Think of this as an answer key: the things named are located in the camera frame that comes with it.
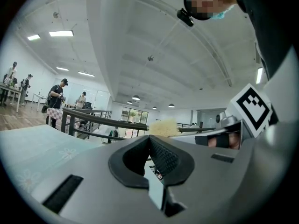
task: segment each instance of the yellow sponge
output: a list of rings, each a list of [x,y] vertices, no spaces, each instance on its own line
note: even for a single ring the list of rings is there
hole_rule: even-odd
[[[178,131],[175,119],[159,120],[149,125],[149,134],[160,135],[164,137],[178,136],[181,133]]]

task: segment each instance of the black pants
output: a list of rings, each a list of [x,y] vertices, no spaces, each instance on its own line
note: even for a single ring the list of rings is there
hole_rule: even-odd
[[[48,123],[49,123],[49,117],[47,116],[46,124],[48,124]],[[52,127],[55,128],[56,127],[56,119],[51,118],[51,124],[52,124]]]
[[[0,102],[2,102],[3,99],[4,99],[4,102],[6,102],[7,96],[8,96],[8,91],[7,90],[2,90],[2,94],[1,94],[1,97],[0,97]]]

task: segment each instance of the ceiling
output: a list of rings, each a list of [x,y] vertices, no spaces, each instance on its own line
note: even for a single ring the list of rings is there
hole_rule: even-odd
[[[168,109],[175,101],[188,108],[196,99],[178,101],[255,84],[261,64],[247,15],[235,6],[224,19],[189,28],[176,17],[182,7],[183,0],[29,0],[16,32],[24,39],[39,34],[26,43],[50,67],[68,68],[74,77],[94,74],[120,103],[139,95],[145,108]],[[70,29],[71,38],[48,34]],[[263,75],[261,85],[266,81]]]

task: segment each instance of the black cap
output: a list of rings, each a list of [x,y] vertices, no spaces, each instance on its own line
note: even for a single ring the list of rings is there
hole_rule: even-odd
[[[193,18],[195,18],[197,20],[205,21],[205,20],[210,19],[213,16],[213,14],[198,13],[196,11],[196,7],[192,7],[191,1],[184,0],[184,6],[186,8],[187,13],[191,17],[193,17]]]
[[[68,85],[68,83],[67,83],[67,79],[65,79],[65,78],[62,79],[61,82],[64,82],[65,85]]]

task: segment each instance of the wooden floor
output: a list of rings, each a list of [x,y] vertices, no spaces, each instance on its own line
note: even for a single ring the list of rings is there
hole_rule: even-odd
[[[11,107],[10,100],[6,101],[7,107],[0,106],[0,130],[10,130],[26,128],[46,124],[47,114],[41,111],[43,104],[39,105],[39,112],[37,104],[28,101],[26,106],[19,105],[19,112],[16,112],[16,103]]]

